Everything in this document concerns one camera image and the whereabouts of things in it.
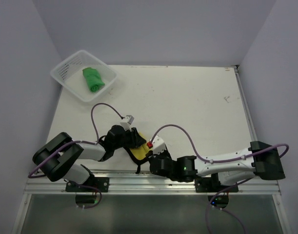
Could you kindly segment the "yellow microfiber towel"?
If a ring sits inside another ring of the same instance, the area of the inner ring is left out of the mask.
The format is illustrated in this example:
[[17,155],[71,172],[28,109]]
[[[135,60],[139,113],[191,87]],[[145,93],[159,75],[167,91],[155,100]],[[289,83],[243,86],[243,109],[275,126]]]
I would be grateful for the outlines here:
[[[139,134],[144,139],[146,139],[146,137],[142,133],[139,132]],[[146,144],[143,144],[142,146],[140,146],[139,148],[136,148],[136,149],[132,149],[132,148],[123,148],[123,149],[127,152],[130,159],[132,160],[132,162],[134,164],[136,164],[137,169],[136,169],[135,174],[138,175],[141,172],[141,166],[143,164],[145,164],[146,162],[148,162],[146,154],[149,152],[149,148],[147,147]]]

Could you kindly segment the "green microfiber towel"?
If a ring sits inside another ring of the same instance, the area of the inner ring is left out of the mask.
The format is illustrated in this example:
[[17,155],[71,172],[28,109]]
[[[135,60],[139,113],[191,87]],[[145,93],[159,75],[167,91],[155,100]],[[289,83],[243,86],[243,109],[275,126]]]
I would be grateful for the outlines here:
[[87,67],[82,70],[82,74],[85,78],[88,89],[92,93],[97,92],[100,88],[102,88],[105,85],[97,69]]

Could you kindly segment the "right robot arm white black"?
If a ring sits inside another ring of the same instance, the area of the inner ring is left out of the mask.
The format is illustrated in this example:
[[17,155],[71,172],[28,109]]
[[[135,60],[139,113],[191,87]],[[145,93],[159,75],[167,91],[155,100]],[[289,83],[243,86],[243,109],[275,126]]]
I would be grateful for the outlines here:
[[211,176],[210,186],[214,191],[222,191],[226,186],[259,177],[263,180],[281,180],[285,173],[278,152],[279,145],[271,146],[261,141],[250,142],[249,148],[207,156],[182,156],[173,160],[166,145],[154,146],[146,154],[150,172],[176,182],[192,182]]

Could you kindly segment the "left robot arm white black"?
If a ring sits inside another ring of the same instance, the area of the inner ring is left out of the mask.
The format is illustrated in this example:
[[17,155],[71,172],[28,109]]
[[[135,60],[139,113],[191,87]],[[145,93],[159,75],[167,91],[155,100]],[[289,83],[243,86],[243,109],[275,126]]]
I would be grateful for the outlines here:
[[120,125],[112,126],[108,133],[96,142],[72,140],[66,132],[61,132],[33,155],[32,161],[36,168],[28,177],[38,178],[34,173],[41,170],[43,176],[52,182],[63,178],[75,182],[86,192],[93,188],[93,175],[85,166],[76,164],[76,160],[105,162],[116,150],[122,148],[137,165],[136,174],[139,174],[141,165],[147,162],[146,143],[146,139],[135,127],[125,130]]

